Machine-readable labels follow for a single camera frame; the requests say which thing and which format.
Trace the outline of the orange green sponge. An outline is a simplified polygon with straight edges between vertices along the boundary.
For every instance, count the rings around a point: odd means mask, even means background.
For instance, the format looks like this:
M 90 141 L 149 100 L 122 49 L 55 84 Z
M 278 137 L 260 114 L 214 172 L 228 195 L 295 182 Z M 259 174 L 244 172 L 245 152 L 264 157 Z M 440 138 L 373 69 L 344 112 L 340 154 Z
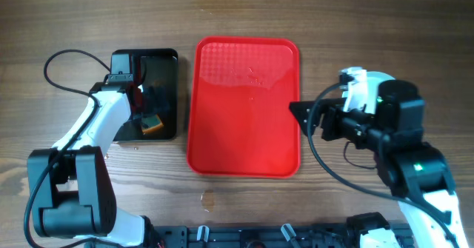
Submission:
M 141 131 L 144 135 L 150 135 L 159 131 L 164 125 L 160 117 L 155 114 L 141 118 Z

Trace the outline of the white plate top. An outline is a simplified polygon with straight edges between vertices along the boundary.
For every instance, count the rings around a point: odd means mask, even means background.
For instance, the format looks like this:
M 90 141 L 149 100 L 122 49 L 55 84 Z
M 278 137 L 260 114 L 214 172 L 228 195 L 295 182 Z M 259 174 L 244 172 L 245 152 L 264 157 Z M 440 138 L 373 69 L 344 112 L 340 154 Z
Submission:
M 395 78 L 379 71 L 350 67 L 340 71 L 340 80 L 347 87 L 347 94 L 378 95 L 378 86 L 385 81 L 395 80 Z

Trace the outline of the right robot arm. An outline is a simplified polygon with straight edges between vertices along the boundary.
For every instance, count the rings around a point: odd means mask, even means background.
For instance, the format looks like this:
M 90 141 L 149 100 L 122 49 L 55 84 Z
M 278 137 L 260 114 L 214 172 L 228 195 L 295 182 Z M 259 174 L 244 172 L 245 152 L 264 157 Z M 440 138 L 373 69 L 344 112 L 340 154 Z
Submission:
M 418 88 L 401 80 L 381 82 L 374 113 L 343 110 L 342 98 L 327 98 L 329 86 L 314 101 L 293 101 L 297 120 L 317 162 L 334 179 L 359 192 L 397 201 L 420 247 L 467 247 L 455 182 L 444 155 L 423 140 L 424 100 Z M 390 193 L 356 185 L 331 170 L 315 149 L 313 133 L 325 141 L 347 139 L 375 154 L 375 168 Z

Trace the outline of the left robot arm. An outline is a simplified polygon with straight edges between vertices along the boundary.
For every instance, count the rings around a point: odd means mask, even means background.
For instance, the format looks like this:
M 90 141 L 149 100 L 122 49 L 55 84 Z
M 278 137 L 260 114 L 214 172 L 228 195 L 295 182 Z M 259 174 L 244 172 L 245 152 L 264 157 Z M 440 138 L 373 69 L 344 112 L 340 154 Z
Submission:
M 148 218 L 117 207 L 104 156 L 116 133 L 142 110 L 139 56 L 117 50 L 108 76 L 85 95 L 89 101 L 70 131 L 51 148 L 27 159 L 30 197 L 24 235 L 31 247 L 41 237 L 72 238 L 75 245 L 154 247 L 156 233 Z

